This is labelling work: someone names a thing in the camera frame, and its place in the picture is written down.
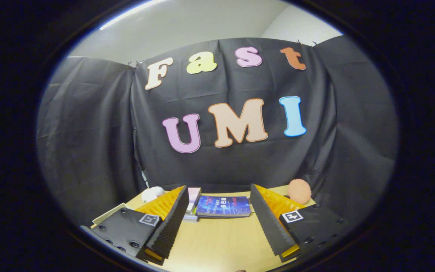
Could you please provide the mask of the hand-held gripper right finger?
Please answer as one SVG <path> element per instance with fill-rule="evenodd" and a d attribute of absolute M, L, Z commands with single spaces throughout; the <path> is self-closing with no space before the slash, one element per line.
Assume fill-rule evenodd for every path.
<path fill-rule="evenodd" d="M 250 202 L 274 255 L 282 262 L 322 251 L 348 228 L 348 221 L 319 204 L 297 203 L 257 184 Z"/>

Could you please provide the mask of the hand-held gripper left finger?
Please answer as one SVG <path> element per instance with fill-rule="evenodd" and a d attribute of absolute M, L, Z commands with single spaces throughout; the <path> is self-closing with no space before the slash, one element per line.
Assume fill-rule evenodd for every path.
<path fill-rule="evenodd" d="M 162 265 L 169 258 L 188 204 L 184 185 L 140 208 L 117 208 L 94 227 L 81 229 L 117 252 Z"/>

